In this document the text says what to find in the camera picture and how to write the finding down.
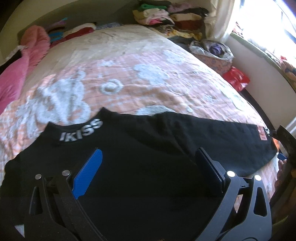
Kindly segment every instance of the window sill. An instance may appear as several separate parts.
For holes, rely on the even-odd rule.
[[[253,45],[252,43],[248,42],[247,40],[245,40],[244,38],[242,38],[241,36],[235,34],[235,33],[231,33],[230,34],[231,37],[233,37],[236,41],[238,41],[240,44],[244,45],[246,48],[248,48],[249,50],[251,50],[254,54],[256,54],[257,56],[264,58],[272,67],[274,67],[286,80],[287,82],[290,84],[290,86],[292,87],[292,89],[295,91],[296,93],[296,82],[291,80],[286,74],[285,72],[280,68],[280,66],[278,66],[276,64],[276,62],[274,62],[272,60],[272,58],[270,58],[265,52],[263,52],[262,50],[260,50],[259,48],[257,48],[255,45]]]

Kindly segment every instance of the pink fluffy blanket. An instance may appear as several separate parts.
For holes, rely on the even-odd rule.
[[[0,114],[6,106],[20,97],[26,76],[30,74],[50,46],[49,36],[40,26],[29,27],[21,39],[22,57],[9,65],[0,75]]]

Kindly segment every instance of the black shirt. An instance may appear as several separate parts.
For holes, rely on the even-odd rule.
[[[190,240],[203,229],[219,199],[207,196],[206,178],[194,163],[203,147],[226,170],[254,173],[276,153],[257,126],[165,112],[117,114],[102,108],[90,121],[49,123],[37,140],[5,167],[0,203],[15,224],[24,213],[36,174],[55,176],[90,157],[102,164],[78,198],[98,230],[115,240]]]

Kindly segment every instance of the bed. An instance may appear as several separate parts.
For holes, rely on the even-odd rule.
[[[69,6],[63,9],[70,11]],[[97,30],[51,48],[27,77],[19,100],[0,116],[0,183],[5,164],[32,144],[49,121],[83,123],[102,107],[133,115],[171,111],[266,127],[219,74],[170,40],[134,24]],[[262,177],[269,198],[277,171],[275,156],[254,173]]]

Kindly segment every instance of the headboard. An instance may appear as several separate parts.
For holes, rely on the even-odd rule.
[[[138,0],[78,0],[59,7],[42,17],[38,18],[27,27],[18,32],[17,38],[20,41],[25,30],[38,25],[44,28],[64,18],[66,29],[70,30],[84,23],[96,23],[103,25],[111,22],[121,24],[136,24],[132,10],[136,8]]]

